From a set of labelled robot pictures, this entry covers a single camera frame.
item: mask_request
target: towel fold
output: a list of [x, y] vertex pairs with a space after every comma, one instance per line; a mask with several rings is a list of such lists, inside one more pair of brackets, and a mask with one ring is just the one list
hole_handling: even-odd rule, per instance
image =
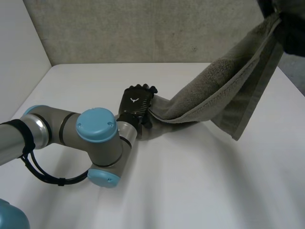
[[152, 129], [142, 128], [140, 138], [212, 120], [238, 140], [283, 54], [273, 36], [280, 22], [276, 13], [266, 18], [171, 100], [156, 95], [149, 110]]

